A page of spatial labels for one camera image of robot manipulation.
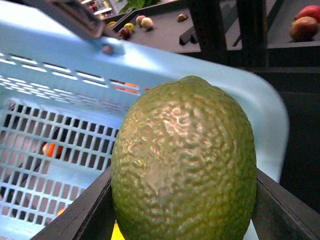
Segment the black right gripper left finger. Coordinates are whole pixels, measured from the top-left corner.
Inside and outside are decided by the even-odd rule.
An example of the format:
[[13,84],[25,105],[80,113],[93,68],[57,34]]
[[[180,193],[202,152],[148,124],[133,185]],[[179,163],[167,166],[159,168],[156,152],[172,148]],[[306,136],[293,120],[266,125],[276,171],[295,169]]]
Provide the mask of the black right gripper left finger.
[[108,167],[63,213],[33,240],[110,240],[115,224]]

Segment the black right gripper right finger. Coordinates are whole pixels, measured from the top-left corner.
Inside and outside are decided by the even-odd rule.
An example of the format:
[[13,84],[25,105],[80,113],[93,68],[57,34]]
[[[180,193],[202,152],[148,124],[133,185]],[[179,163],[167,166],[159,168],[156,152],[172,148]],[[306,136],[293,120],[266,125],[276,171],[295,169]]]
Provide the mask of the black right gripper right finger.
[[257,189],[252,222],[260,240],[318,240],[320,215],[257,170]]

